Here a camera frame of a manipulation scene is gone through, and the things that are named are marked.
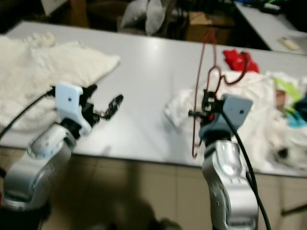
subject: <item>cardboard box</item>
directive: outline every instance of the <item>cardboard box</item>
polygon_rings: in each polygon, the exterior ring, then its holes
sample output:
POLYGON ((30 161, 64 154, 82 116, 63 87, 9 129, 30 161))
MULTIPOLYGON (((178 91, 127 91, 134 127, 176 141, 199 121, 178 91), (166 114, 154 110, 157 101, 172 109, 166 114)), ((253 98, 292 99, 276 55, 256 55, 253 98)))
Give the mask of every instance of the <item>cardboard box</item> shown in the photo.
POLYGON ((209 29, 213 28, 216 33, 217 44, 228 45, 235 25, 235 21, 226 15, 207 15, 203 12, 189 12, 186 41, 203 42, 205 34, 209 29))

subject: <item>white cloth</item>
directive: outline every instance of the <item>white cloth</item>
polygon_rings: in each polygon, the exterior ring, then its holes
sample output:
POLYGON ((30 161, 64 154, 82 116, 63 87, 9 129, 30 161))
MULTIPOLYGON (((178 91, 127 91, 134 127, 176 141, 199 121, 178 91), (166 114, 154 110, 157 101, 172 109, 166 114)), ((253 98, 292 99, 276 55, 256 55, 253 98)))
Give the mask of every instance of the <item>white cloth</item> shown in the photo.
MULTIPOLYGON (((8 125, 27 105, 59 81, 89 86, 112 71, 118 56, 107 56, 79 42, 58 44, 51 33, 23 40, 0 36, 0 126, 8 125)), ((56 118, 54 99, 46 98, 13 126, 33 130, 56 118)))
MULTIPOLYGON (((228 81, 237 79, 240 74, 235 71, 224 73, 228 81)), ((210 90, 215 89, 217 80, 217 75, 213 74, 210 80, 210 90)), ((199 85, 198 108, 201 107, 202 89, 206 87, 205 84, 206 81, 199 85)), ((165 114, 177 128, 180 128, 185 122, 189 109, 194 107, 194 93, 195 90, 183 90, 166 105, 165 114)), ((225 93, 240 95, 253 101, 251 111, 244 124, 239 128, 238 134, 243 141, 253 167, 261 168, 266 154, 269 153, 268 128, 276 112, 273 79, 265 75, 248 72, 236 85, 228 86, 222 82, 217 97, 220 98, 225 93)))

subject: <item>red wire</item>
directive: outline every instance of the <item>red wire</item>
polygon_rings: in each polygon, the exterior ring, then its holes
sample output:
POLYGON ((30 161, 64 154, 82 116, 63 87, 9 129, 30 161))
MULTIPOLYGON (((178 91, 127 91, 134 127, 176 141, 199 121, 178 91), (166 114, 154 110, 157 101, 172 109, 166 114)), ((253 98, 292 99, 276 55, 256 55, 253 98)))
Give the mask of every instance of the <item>red wire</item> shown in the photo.
MULTIPOLYGON (((213 66, 208 71, 208 75, 207 75, 207 88, 206 88, 207 90, 209 90, 210 74, 211 74, 211 72, 214 69, 217 69, 218 72, 219 72, 219 81, 218 81, 218 84, 217 84, 217 87, 216 87, 215 93, 214 93, 216 95, 218 90, 219 90, 219 88, 220 88, 222 80, 224 80, 227 85, 234 85, 234 84, 238 83, 239 81, 241 81, 243 79, 243 77, 245 76, 246 72, 248 71, 248 67, 249 67, 249 63, 250 63, 250 59, 249 59, 247 53, 242 52, 241 54, 243 55, 243 57, 245 59, 244 69, 243 69, 241 75, 238 77, 238 79, 236 79, 235 81, 232 81, 232 82, 228 82, 226 76, 224 74, 222 75, 221 68, 216 64, 216 62, 217 62, 217 51, 216 51, 215 31, 213 29, 209 30, 205 34, 205 36, 204 36, 203 45, 202 45, 200 66, 199 66, 199 69, 198 69, 197 80, 196 80, 196 87, 195 87, 194 110, 196 110, 197 92, 198 92, 198 85, 199 85, 199 79, 200 79, 200 74, 201 74, 202 60, 203 60, 203 55, 204 55, 204 51, 205 51, 205 44, 206 44, 209 36, 211 38, 211 42, 212 42, 212 46, 213 46, 214 63, 213 63, 213 66)), ((195 144, 195 128, 196 128, 196 118, 194 117, 194 119, 193 119, 193 144, 192 144, 192 156, 193 156, 193 158, 197 157, 197 153, 194 152, 194 147, 201 145, 201 140, 200 140, 199 144, 195 144)))

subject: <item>black cable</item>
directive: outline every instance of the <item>black cable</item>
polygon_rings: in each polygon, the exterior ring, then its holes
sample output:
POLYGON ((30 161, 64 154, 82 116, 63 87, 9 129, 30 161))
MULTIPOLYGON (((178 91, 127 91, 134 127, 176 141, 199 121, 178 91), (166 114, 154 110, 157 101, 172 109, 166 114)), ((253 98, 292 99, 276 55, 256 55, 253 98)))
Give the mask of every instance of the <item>black cable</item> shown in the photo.
MULTIPOLYGON (((46 96, 55 96, 55 87, 52 87, 52 90, 48 91, 47 93, 41 95, 39 98, 37 98, 35 101, 33 101, 31 104, 29 104, 24 110, 22 110, 10 123, 8 126, 6 126, 3 131, 0 133, 0 140, 4 137, 4 135, 11 129, 11 127, 15 124, 15 122, 25 113, 27 112, 33 105, 35 105, 37 102, 39 102, 41 99, 43 99, 46 96)), ((0 177, 4 178, 6 175, 6 171, 0 167, 0 177)))
POLYGON ((255 173, 254 173, 253 167, 251 166, 251 163, 249 161, 248 155, 247 155, 246 150, 244 148, 244 145, 241 141, 241 138, 239 137, 238 133, 236 132, 235 127, 233 126, 233 124, 231 123, 231 121, 229 120, 229 118, 225 114, 225 112, 222 111, 221 114, 222 114, 223 118, 225 119, 227 125, 231 129, 232 133, 235 135, 236 140, 238 141, 238 144, 239 144, 239 146, 242 150, 243 156, 244 156, 246 164, 248 166, 248 171, 250 173, 250 175, 247 173, 248 183, 249 183, 250 187, 252 188, 252 190, 253 190, 253 192, 256 196, 256 200, 257 200, 257 203, 259 205, 260 211, 262 213, 262 216, 263 216, 263 219, 264 219, 264 222, 265 222, 265 226, 266 226, 267 230, 271 230, 271 225, 270 225, 268 215, 267 215, 267 213, 264 209, 263 203, 262 203, 260 196, 259 196, 259 193, 258 193, 258 186, 257 186, 257 182, 256 182, 255 173))

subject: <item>red cloth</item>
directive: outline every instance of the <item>red cloth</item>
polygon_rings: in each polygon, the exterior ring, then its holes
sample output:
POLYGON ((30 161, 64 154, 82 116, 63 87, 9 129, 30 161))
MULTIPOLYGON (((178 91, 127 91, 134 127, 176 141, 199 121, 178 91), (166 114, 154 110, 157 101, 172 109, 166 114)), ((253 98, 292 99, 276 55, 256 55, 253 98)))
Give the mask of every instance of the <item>red cloth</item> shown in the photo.
MULTIPOLYGON (((235 49, 224 50, 223 54, 225 56, 225 62, 229 65, 230 69, 235 71, 242 71, 244 69, 245 59, 242 54, 239 54, 235 49)), ((249 58, 248 71, 254 71, 259 73, 258 65, 253 61, 250 53, 247 54, 249 58)))

